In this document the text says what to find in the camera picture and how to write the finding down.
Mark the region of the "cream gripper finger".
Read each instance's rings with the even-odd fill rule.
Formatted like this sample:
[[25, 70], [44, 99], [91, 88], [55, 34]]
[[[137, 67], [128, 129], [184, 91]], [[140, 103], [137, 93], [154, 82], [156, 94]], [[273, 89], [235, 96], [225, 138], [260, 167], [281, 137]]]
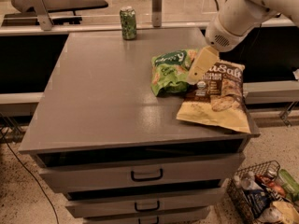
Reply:
[[200, 49], [187, 75], [186, 81], [194, 85], [219, 60], [219, 52], [211, 46]]

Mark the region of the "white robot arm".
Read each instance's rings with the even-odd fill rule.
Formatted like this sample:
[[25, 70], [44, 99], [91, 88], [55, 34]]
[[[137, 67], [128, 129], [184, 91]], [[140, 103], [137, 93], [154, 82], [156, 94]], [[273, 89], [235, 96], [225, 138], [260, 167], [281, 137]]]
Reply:
[[227, 0], [208, 24], [207, 46], [200, 49], [186, 81], [197, 83], [219, 59], [220, 52], [233, 50], [255, 26], [278, 13], [299, 26], [299, 0]]

